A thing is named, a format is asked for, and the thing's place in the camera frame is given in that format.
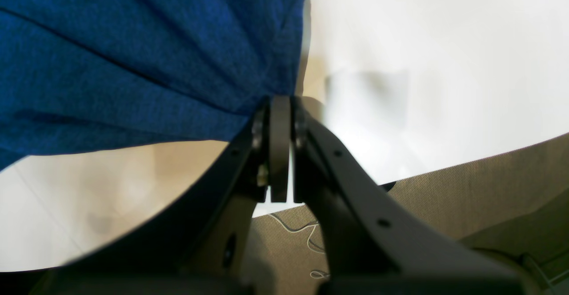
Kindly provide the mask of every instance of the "blue cloth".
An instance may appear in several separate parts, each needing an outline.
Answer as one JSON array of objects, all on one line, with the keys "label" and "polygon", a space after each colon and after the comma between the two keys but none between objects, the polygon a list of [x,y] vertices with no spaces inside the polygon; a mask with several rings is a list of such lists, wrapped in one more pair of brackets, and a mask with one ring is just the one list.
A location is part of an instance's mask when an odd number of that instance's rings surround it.
[{"label": "blue cloth", "polygon": [[0,0],[0,170],[25,155],[231,140],[292,95],[304,0]]}]

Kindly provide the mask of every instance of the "white cable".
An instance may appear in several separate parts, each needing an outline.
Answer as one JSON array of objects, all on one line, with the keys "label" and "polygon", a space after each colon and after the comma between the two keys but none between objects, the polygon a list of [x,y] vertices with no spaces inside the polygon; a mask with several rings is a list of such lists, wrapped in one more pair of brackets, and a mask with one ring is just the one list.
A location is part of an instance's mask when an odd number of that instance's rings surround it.
[{"label": "white cable", "polygon": [[555,295],[555,289],[553,289],[553,285],[551,284],[551,280],[549,278],[547,278],[547,275],[545,275],[545,273],[541,270],[541,267],[539,266],[539,264],[533,259],[532,256],[530,256],[528,253],[524,253],[522,254],[522,257],[528,259],[532,265],[534,266],[535,270],[541,275],[541,277],[543,278],[543,281],[547,284],[547,286],[549,287],[549,291],[551,291],[551,294]]},{"label": "white cable", "polygon": [[323,250],[323,248],[317,246],[317,245],[316,245],[313,241],[311,241],[311,239],[310,239],[310,238],[313,236],[315,230],[317,230],[317,227],[316,227],[316,226],[313,227],[313,231],[310,232],[309,238],[306,239],[306,246],[309,248],[309,250],[311,250],[311,251],[313,251],[313,252],[315,252],[315,253],[326,254],[326,252],[321,252],[321,251],[319,251],[319,250],[315,250],[314,248],[310,247],[310,244],[312,244],[312,245],[314,245],[315,247],[320,248],[321,250]]},{"label": "white cable", "polygon": [[563,273],[553,277],[552,279],[549,279],[549,281],[553,283],[554,281],[557,281],[557,279],[560,279],[561,277],[564,277],[565,275],[567,275],[567,273],[569,273],[569,269],[567,269]]},{"label": "white cable", "polygon": [[[320,225],[317,220],[315,220],[313,222],[309,222],[308,224],[304,225],[303,227],[295,230],[295,229],[290,228],[287,224],[285,224],[285,222],[283,220],[281,220],[278,216],[273,215],[273,214],[269,214],[269,216],[274,218],[289,233],[294,234],[294,233],[302,232],[309,227],[313,228],[313,231],[310,232],[309,238],[306,239],[306,246],[309,248],[309,250],[311,250],[315,253],[326,254],[322,247],[318,246],[315,242],[313,242],[311,240],[315,230],[317,230],[317,226]],[[327,279],[330,277],[330,274],[326,273],[325,271],[320,271],[319,269],[313,269],[312,271],[310,271],[310,277],[313,279]]]}]

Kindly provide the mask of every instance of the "screw hole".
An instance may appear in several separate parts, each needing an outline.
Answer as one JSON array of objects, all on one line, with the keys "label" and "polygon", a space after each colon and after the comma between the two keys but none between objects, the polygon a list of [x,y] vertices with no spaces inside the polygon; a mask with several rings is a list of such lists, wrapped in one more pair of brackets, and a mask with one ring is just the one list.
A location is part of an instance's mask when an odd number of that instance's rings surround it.
[{"label": "screw hole", "polygon": [[229,268],[233,263],[236,244],[237,244],[237,236],[235,235],[235,233],[233,233],[231,234],[225,245],[225,251],[223,252],[223,261],[221,263],[223,268]]},{"label": "screw hole", "polygon": [[384,227],[384,228],[391,227],[391,223],[388,220],[385,220],[383,218],[378,219],[377,224],[381,227]]}]

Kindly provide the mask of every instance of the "beige carpet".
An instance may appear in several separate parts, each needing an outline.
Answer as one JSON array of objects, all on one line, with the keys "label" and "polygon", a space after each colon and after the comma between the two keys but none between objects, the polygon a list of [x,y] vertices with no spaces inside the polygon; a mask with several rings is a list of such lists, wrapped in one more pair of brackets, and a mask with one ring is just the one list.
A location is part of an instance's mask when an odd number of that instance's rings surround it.
[{"label": "beige carpet", "polygon": [[[409,212],[472,248],[513,258],[529,253],[548,277],[569,268],[569,135],[400,180],[390,192]],[[279,212],[291,228],[314,220],[306,207]],[[307,247],[312,229],[291,234],[274,218],[253,220],[242,274],[259,294],[314,294],[328,271]],[[319,227],[312,237],[322,245]]]}]

